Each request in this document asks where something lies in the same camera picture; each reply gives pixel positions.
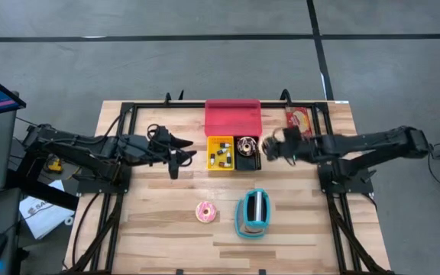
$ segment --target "pink frosted donut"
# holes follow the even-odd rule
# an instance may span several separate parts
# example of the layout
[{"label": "pink frosted donut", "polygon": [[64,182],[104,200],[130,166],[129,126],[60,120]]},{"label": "pink frosted donut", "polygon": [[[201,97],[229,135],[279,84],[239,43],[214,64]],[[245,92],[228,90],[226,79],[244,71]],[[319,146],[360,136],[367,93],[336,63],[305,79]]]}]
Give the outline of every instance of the pink frosted donut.
[{"label": "pink frosted donut", "polygon": [[196,206],[196,218],[200,222],[211,222],[217,215],[217,208],[211,202],[200,202]]}]

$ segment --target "wooden tabletop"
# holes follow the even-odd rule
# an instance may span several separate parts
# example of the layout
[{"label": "wooden tabletop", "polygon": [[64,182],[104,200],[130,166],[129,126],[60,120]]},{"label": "wooden tabletop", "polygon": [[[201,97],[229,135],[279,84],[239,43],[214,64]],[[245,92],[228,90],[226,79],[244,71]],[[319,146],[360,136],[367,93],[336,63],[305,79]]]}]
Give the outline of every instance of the wooden tabletop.
[{"label": "wooden tabletop", "polygon": [[[103,103],[96,134],[105,133],[121,103]],[[334,132],[356,134],[349,104],[328,102],[328,106]],[[286,127],[283,108],[263,109],[261,114],[264,137],[275,128]],[[338,273],[327,201],[319,190],[315,166],[298,162],[291,167],[285,160],[268,162],[263,155],[261,171],[208,172],[204,117],[203,108],[139,110],[135,134],[145,135],[147,126],[153,123],[165,125],[176,137],[193,141],[187,149],[198,153],[191,166],[180,168],[178,180],[169,179],[167,165],[163,164],[133,169],[121,213],[113,274],[174,273],[176,269],[184,269],[186,274],[258,273],[259,269],[267,273]],[[267,191],[271,220],[264,238],[247,240],[235,233],[235,205],[254,188]],[[71,266],[77,224],[92,196],[79,200],[66,253],[67,266]],[[97,198],[83,222],[77,258],[95,237],[102,197]],[[195,217],[196,205],[205,200],[213,202],[218,210],[209,224]],[[380,266],[390,269],[374,206],[358,194],[349,194],[348,201],[357,238]],[[345,238],[343,243],[351,268]],[[101,268],[107,247],[105,240]]]}]

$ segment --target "yellow container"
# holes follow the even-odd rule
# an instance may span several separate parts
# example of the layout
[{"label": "yellow container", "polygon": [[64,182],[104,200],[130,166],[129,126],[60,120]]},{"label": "yellow container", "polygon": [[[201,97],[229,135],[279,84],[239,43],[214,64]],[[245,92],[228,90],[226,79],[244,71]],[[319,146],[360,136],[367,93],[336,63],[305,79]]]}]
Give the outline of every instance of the yellow container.
[{"label": "yellow container", "polygon": [[[227,151],[221,155],[218,155],[217,152],[221,150],[220,143],[228,143],[230,144],[229,148],[226,148]],[[235,160],[234,160],[234,137],[232,136],[211,136],[207,139],[206,146],[207,153],[207,168],[211,171],[232,171],[235,168]],[[218,164],[220,162],[227,163],[227,153],[230,153],[232,158],[232,162],[230,167],[220,167]],[[211,155],[215,154],[215,162],[211,163]]]}]

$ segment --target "red packet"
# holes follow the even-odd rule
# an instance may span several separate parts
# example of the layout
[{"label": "red packet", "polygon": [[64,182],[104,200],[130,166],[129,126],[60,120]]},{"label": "red packet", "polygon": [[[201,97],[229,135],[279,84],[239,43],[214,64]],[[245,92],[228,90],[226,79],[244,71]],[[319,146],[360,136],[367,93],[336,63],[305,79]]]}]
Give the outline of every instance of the red packet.
[{"label": "red packet", "polygon": [[309,113],[304,107],[286,107],[286,119],[288,128],[298,127],[302,135],[312,136]]}]

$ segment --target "red plastic bin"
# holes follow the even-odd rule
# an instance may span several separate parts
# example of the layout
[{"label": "red plastic bin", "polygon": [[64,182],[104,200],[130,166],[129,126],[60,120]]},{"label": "red plastic bin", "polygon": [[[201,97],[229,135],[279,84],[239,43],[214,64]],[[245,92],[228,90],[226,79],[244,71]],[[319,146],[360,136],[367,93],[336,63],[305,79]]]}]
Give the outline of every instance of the red plastic bin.
[{"label": "red plastic bin", "polygon": [[263,132],[258,99],[209,99],[205,102],[206,136],[252,136]]}]

